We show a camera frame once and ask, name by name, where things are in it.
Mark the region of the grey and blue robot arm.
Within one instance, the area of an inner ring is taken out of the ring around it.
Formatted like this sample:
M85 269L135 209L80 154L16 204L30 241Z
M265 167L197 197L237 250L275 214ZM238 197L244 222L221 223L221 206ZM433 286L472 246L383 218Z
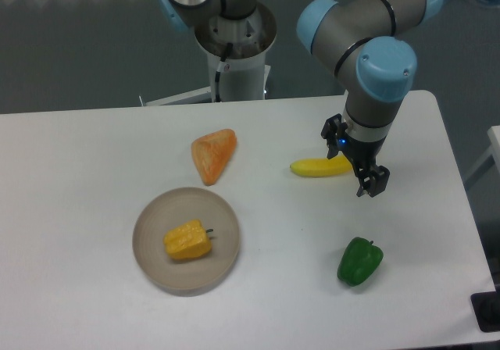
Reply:
M264 96L265 57L277 36L273 14L258 0L158 0L178 30L193 30L209 68L214 102ZM344 155L360 195L376 196L389 170L376 162L402 100L413 85L416 54L401 32L435 16L444 0L315 0L296 34L346 89L344 111L321 131L328 157Z

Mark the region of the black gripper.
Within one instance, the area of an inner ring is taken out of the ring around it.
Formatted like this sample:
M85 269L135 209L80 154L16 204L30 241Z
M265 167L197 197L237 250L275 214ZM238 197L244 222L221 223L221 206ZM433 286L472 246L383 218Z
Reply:
M320 134L327 143L327 158L332 159L342 152L353 165L359 165L355 168L359 181L357 197L369 195L373 198L387 187L390 171L375 161L388 132L388 125L364 127L353 120L343 122L341 115L328 118L323 125Z

